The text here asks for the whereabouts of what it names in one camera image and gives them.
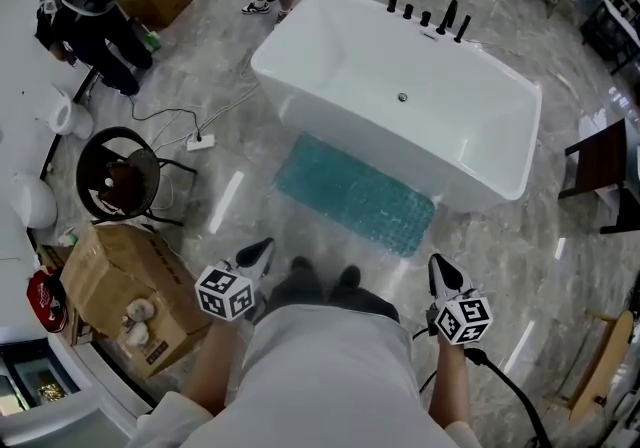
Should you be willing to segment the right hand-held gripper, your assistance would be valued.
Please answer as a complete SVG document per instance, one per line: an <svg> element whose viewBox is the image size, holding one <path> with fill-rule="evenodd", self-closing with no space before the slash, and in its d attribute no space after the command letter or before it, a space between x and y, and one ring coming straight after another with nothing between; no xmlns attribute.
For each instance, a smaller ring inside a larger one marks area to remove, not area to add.
<svg viewBox="0 0 640 448"><path fill-rule="evenodd" d="M451 300L472 288L468 272L442 254L430 257L428 271L430 293L439 308L434 320L437 331L450 345L480 340L493 323L488 300L485 297Z"/></svg>

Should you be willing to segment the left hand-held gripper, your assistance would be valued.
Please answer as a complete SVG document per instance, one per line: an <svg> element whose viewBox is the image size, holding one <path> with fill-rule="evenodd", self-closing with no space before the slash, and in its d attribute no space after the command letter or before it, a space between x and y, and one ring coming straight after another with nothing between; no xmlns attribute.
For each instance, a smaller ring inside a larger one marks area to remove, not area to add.
<svg viewBox="0 0 640 448"><path fill-rule="evenodd" d="M263 309L261 279L269 273L275 251L269 237L241 249L232 260L207 266L195 283L201 310L226 322L251 321Z"/></svg>

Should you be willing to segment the teal bubble bath mat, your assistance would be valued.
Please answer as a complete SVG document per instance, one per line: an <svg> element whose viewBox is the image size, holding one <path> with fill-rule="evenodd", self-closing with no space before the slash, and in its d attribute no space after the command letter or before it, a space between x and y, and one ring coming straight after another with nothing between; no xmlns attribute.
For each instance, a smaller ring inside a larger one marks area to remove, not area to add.
<svg viewBox="0 0 640 448"><path fill-rule="evenodd" d="M274 186L403 258L419 248L435 214L428 197L309 134L298 138Z"/></svg>

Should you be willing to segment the white bathtub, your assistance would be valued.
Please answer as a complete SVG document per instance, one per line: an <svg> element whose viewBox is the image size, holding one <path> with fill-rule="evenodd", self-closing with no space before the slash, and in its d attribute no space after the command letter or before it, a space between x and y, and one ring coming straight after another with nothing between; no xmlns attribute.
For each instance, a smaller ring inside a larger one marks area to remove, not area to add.
<svg viewBox="0 0 640 448"><path fill-rule="evenodd" d="M373 0L301 0L252 70L286 126L452 210L518 200L541 88L479 45L402 15Z"/></svg>

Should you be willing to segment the person's right forearm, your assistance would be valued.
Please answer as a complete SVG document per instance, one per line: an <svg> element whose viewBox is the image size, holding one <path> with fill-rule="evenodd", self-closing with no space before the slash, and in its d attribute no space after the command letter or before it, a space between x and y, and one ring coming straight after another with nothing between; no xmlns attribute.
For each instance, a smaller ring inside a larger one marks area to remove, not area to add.
<svg viewBox="0 0 640 448"><path fill-rule="evenodd" d="M461 345L451 345L439 335L438 364L429 415L443 429L451 424L469 424L470 399L466 357Z"/></svg>

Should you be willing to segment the person's left forearm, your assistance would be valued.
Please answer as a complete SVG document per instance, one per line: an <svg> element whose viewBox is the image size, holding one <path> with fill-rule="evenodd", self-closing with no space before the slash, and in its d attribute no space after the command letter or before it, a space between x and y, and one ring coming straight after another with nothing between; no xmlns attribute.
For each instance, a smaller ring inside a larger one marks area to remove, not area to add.
<svg viewBox="0 0 640 448"><path fill-rule="evenodd" d="M214 320L204 337L181 394L211 415L225 408L227 389L236 355L243 344L247 321Z"/></svg>

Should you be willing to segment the person's dark trousers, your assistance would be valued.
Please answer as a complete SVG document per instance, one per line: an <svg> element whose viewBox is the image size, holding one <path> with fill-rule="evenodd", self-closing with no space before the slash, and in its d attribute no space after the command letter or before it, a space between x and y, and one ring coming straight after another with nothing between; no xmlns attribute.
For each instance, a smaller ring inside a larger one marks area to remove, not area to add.
<svg viewBox="0 0 640 448"><path fill-rule="evenodd" d="M360 285L358 288L343 287L339 284L339 279L340 277L329 295L325 296L314 269L307 272L290 271L287 278L271 292L263 315L289 305L314 305L374 314L400 322L399 313L391 303Z"/></svg>

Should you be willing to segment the beige fluffy lump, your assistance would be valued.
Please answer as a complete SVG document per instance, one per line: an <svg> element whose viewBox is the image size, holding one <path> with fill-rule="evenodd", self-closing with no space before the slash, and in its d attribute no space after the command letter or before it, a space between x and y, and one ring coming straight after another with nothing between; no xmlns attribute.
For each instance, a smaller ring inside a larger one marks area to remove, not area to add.
<svg viewBox="0 0 640 448"><path fill-rule="evenodd" d="M126 307L126 316L135 323L146 322L155 314L154 305L147 299L138 298Z"/></svg>
<svg viewBox="0 0 640 448"><path fill-rule="evenodd" d="M144 322L135 323L126 333L125 343L130 347L144 347L150 338L149 329Z"/></svg>

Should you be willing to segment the large crumpled cardboard box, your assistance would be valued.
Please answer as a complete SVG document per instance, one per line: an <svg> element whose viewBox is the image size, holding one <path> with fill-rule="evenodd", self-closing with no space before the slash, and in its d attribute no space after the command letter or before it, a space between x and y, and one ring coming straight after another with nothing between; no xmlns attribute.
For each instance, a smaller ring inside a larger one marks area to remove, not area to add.
<svg viewBox="0 0 640 448"><path fill-rule="evenodd" d="M195 279L157 234L128 224L89 228L62 271L61 282L84 322L117 343L143 377L153 376L187 355L211 324L201 311ZM155 314L144 322L150 338L130 347L126 316L133 300L144 298Z"/></svg>

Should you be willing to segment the light wooden bench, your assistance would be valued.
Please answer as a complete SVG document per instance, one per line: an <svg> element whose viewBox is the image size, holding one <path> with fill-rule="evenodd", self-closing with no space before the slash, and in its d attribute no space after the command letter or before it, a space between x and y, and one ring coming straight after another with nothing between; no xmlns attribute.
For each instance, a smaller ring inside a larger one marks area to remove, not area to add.
<svg viewBox="0 0 640 448"><path fill-rule="evenodd" d="M618 316L595 311L587 311L587 315L606 325L587 369L569 397L559 393L544 397L551 405L567 410L572 425L579 425L588 419L596 407L606 406L613 378L629 349L634 325L634 317L630 310L624 310Z"/></svg>

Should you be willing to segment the black vanity with white basin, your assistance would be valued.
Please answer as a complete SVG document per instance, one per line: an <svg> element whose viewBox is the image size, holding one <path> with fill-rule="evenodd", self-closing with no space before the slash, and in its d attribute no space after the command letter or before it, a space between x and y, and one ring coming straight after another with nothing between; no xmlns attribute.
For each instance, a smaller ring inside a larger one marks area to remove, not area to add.
<svg viewBox="0 0 640 448"><path fill-rule="evenodd" d="M618 191L618 214L613 225L600 228L601 234L640 231L640 133L627 120L608 128L612 132L608 186Z"/></svg>

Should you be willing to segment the small flat cardboard box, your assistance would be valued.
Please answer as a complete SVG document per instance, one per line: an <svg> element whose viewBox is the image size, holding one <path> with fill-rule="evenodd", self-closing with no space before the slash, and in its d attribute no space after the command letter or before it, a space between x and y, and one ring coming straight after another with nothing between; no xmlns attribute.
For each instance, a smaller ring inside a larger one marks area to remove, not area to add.
<svg viewBox="0 0 640 448"><path fill-rule="evenodd" d="M36 255L41 266L56 270L64 267L72 251L72 247L38 244Z"/></svg>

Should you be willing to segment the red cap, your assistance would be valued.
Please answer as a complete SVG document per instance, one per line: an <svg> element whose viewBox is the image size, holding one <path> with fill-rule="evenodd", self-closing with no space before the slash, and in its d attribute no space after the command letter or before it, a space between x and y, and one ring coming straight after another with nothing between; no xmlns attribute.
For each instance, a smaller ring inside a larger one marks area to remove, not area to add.
<svg viewBox="0 0 640 448"><path fill-rule="evenodd" d="M59 272L50 274L46 270L38 270L27 284L28 302L49 333L61 332L68 319L66 295L59 277Z"/></svg>

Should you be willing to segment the white toilet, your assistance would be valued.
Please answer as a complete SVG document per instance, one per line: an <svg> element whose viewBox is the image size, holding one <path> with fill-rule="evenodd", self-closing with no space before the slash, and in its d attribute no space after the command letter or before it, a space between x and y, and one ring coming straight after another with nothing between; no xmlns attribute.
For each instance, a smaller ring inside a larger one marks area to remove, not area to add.
<svg viewBox="0 0 640 448"><path fill-rule="evenodd" d="M10 205L26 228L45 229L57 219L57 203L52 189L29 174L15 174L10 182Z"/></svg>
<svg viewBox="0 0 640 448"><path fill-rule="evenodd" d="M94 129L89 111L55 85L50 86L49 98L51 109L47 122L52 131L60 136L74 135L82 140L89 139Z"/></svg>

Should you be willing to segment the glass display case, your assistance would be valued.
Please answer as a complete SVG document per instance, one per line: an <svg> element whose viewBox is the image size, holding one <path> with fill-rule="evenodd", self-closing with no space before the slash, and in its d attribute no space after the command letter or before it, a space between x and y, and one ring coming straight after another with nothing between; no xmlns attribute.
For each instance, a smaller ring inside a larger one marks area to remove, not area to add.
<svg viewBox="0 0 640 448"><path fill-rule="evenodd" d="M0 417L79 391L45 339L0 344Z"/></svg>

